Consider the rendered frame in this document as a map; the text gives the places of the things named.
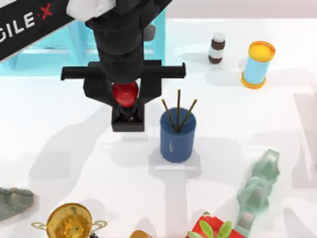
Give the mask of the thin brown stick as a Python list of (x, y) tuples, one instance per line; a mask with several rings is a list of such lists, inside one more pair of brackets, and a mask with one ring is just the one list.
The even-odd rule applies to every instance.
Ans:
[(176, 125), (175, 125), (175, 123), (174, 123), (174, 121), (173, 121), (173, 118), (172, 118), (172, 116), (171, 116), (171, 114), (170, 114), (170, 111), (169, 111), (169, 109), (168, 109), (168, 107), (167, 107), (167, 104), (166, 104), (166, 102), (165, 102), (164, 99), (162, 99), (161, 101), (162, 101), (163, 106), (164, 106), (164, 108), (165, 108), (166, 114), (167, 114), (167, 116), (168, 116), (168, 118), (169, 118), (169, 120), (170, 120), (170, 122), (171, 122), (171, 124), (172, 124), (172, 127), (173, 127), (174, 131), (176, 132), (176, 131), (177, 131), (177, 127), (176, 127)]
[(179, 131), (179, 115), (180, 115), (180, 98), (181, 90), (177, 90), (177, 108), (176, 108), (176, 132)]
[(180, 130), (182, 129), (182, 127), (184, 126), (184, 124), (186, 123), (186, 121), (187, 121), (189, 115), (191, 114), (192, 109), (193, 109), (194, 106), (196, 105), (197, 101), (198, 101), (197, 99), (194, 99), (194, 100), (193, 100), (193, 102), (192, 102), (190, 108), (187, 110), (187, 113), (186, 113), (186, 115), (185, 115), (183, 121), (181, 122), (180, 126), (178, 127), (178, 131), (180, 131)]

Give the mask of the light blue rack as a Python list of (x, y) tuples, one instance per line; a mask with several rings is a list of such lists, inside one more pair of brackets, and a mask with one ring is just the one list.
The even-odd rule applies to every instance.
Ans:
[(63, 66), (86, 66), (98, 60), (93, 31), (73, 21), (0, 63), (0, 75), (59, 75)]

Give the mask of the dark bottle with red cap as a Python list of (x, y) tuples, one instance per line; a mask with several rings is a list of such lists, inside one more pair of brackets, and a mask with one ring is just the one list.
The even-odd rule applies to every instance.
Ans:
[(113, 84), (112, 94), (118, 103), (118, 116), (115, 122), (137, 122), (137, 97), (139, 88), (136, 82)]

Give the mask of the light blue can yellow ends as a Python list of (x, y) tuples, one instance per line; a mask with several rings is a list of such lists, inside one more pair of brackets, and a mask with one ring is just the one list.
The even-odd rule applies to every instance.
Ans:
[(250, 89), (259, 89), (265, 84), (270, 61), (275, 48), (266, 41), (254, 41), (249, 45), (245, 69), (241, 74), (242, 84)]

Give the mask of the brown round bread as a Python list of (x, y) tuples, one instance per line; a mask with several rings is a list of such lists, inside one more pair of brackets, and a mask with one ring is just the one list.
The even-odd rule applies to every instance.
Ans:
[(135, 230), (129, 238), (150, 238), (149, 235), (142, 230)]

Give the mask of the brown bottle with white cap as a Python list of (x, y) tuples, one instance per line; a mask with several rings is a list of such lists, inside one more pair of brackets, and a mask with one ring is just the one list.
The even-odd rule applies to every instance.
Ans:
[(209, 49), (209, 61), (212, 64), (218, 64), (222, 61), (225, 48), (225, 35), (223, 33), (214, 33)]

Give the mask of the grey-green rock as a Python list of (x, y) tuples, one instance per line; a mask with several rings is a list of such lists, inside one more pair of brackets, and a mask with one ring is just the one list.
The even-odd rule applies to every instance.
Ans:
[(34, 193), (27, 189), (0, 187), (0, 221), (23, 213), (33, 203)]

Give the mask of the gold trophy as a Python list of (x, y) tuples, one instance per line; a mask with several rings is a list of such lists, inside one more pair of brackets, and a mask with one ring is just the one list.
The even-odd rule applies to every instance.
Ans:
[(107, 226), (106, 221), (93, 221), (90, 211), (79, 203), (57, 207), (45, 224), (33, 222), (32, 227), (46, 232), (48, 238), (91, 238)]

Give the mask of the red plant pot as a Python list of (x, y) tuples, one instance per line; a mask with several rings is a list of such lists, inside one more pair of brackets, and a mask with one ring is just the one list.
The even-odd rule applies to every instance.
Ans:
[[(204, 212), (202, 214), (202, 216), (198, 219), (198, 221), (195, 223), (194, 227), (191, 230), (191, 231), (198, 232), (198, 233), (202, 234), (204, 236), (204, 238), (207, 238), (207, 237), (203, 234), (203, 232), (199, 226), (199, 220), (206, 221), (213, 228), (213, 230), (215, 231), (216, 234), (217, 234), (219, 228), (221, 227), (221, 225), (224, 223), (219, 218), (212, 216), (209, 212)], [(244, 236), (232, 228), (231, 234), (228, 238), (244, 238)]]

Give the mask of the pale green translucent stapler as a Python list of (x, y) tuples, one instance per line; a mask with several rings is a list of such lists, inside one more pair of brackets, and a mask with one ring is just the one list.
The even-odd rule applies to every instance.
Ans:
[(240, 209), (234, 229), (246, 238), (256, 217), (269, 207), (268, 198), (280, 175), (278, 160), (279, 152), (266, 150), (254, 164), (245, 187), (237, 194)]

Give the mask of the dark blue cylindrical holder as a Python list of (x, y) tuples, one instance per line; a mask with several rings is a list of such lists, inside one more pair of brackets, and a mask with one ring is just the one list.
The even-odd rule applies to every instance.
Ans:
[(192, 154), (196, 129), (196, 118), (189, 114), (188, 119), (179, 132), (164, 112), (160, 117), (160, 152), (169, 162), (182, 163)]

